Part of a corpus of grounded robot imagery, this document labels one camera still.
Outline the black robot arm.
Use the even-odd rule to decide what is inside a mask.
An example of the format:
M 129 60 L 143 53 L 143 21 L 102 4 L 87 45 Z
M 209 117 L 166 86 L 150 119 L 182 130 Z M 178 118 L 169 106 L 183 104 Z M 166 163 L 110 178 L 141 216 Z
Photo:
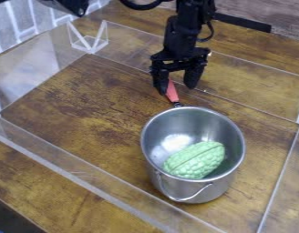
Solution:
M 167 20 L 163 50 L 151 55 L 154 87 L 161 95 L 167 94 L 174 71 L 185 71 L 183 83 L 190 89 L 198 86 L 212 50 L 197 47 L 197 42 L 206 42 L 214 36 L 214 13 L 214 0 L 177 0 L 177 15 Z

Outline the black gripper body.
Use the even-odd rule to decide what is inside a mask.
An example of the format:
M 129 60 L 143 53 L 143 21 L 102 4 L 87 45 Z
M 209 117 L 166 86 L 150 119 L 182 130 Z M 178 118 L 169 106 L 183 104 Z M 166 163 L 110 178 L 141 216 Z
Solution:
M 175 21 L 167 22 L 163 49 L 151 56 L 154 76 L 169 76 L 170 72 L 181 70 L 186 76 L 202 76 L 212 51 L 197 47 L 198 32 L 185 31 Z

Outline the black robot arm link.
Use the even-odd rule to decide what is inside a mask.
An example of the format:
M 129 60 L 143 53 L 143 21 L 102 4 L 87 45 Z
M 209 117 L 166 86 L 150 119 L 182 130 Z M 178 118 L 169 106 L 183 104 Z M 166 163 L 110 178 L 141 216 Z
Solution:
M 38 0 L 43 5 L 68 14 L 83 17 L 89 11 L 90 0 Z

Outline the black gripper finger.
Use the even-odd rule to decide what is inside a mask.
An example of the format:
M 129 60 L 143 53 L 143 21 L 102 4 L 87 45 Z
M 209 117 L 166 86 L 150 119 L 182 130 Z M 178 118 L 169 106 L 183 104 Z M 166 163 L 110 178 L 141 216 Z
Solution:
M 190 89 L 194 89 L 198 86 L 206 66 L 208 65 L 202 63 L 185 68 L 183 83 Z
M 159 70 L 153 73 L 154 87 L 158 93 L 165 96 L 167 94 L 169 84 L 170 84 L 170 71 Z

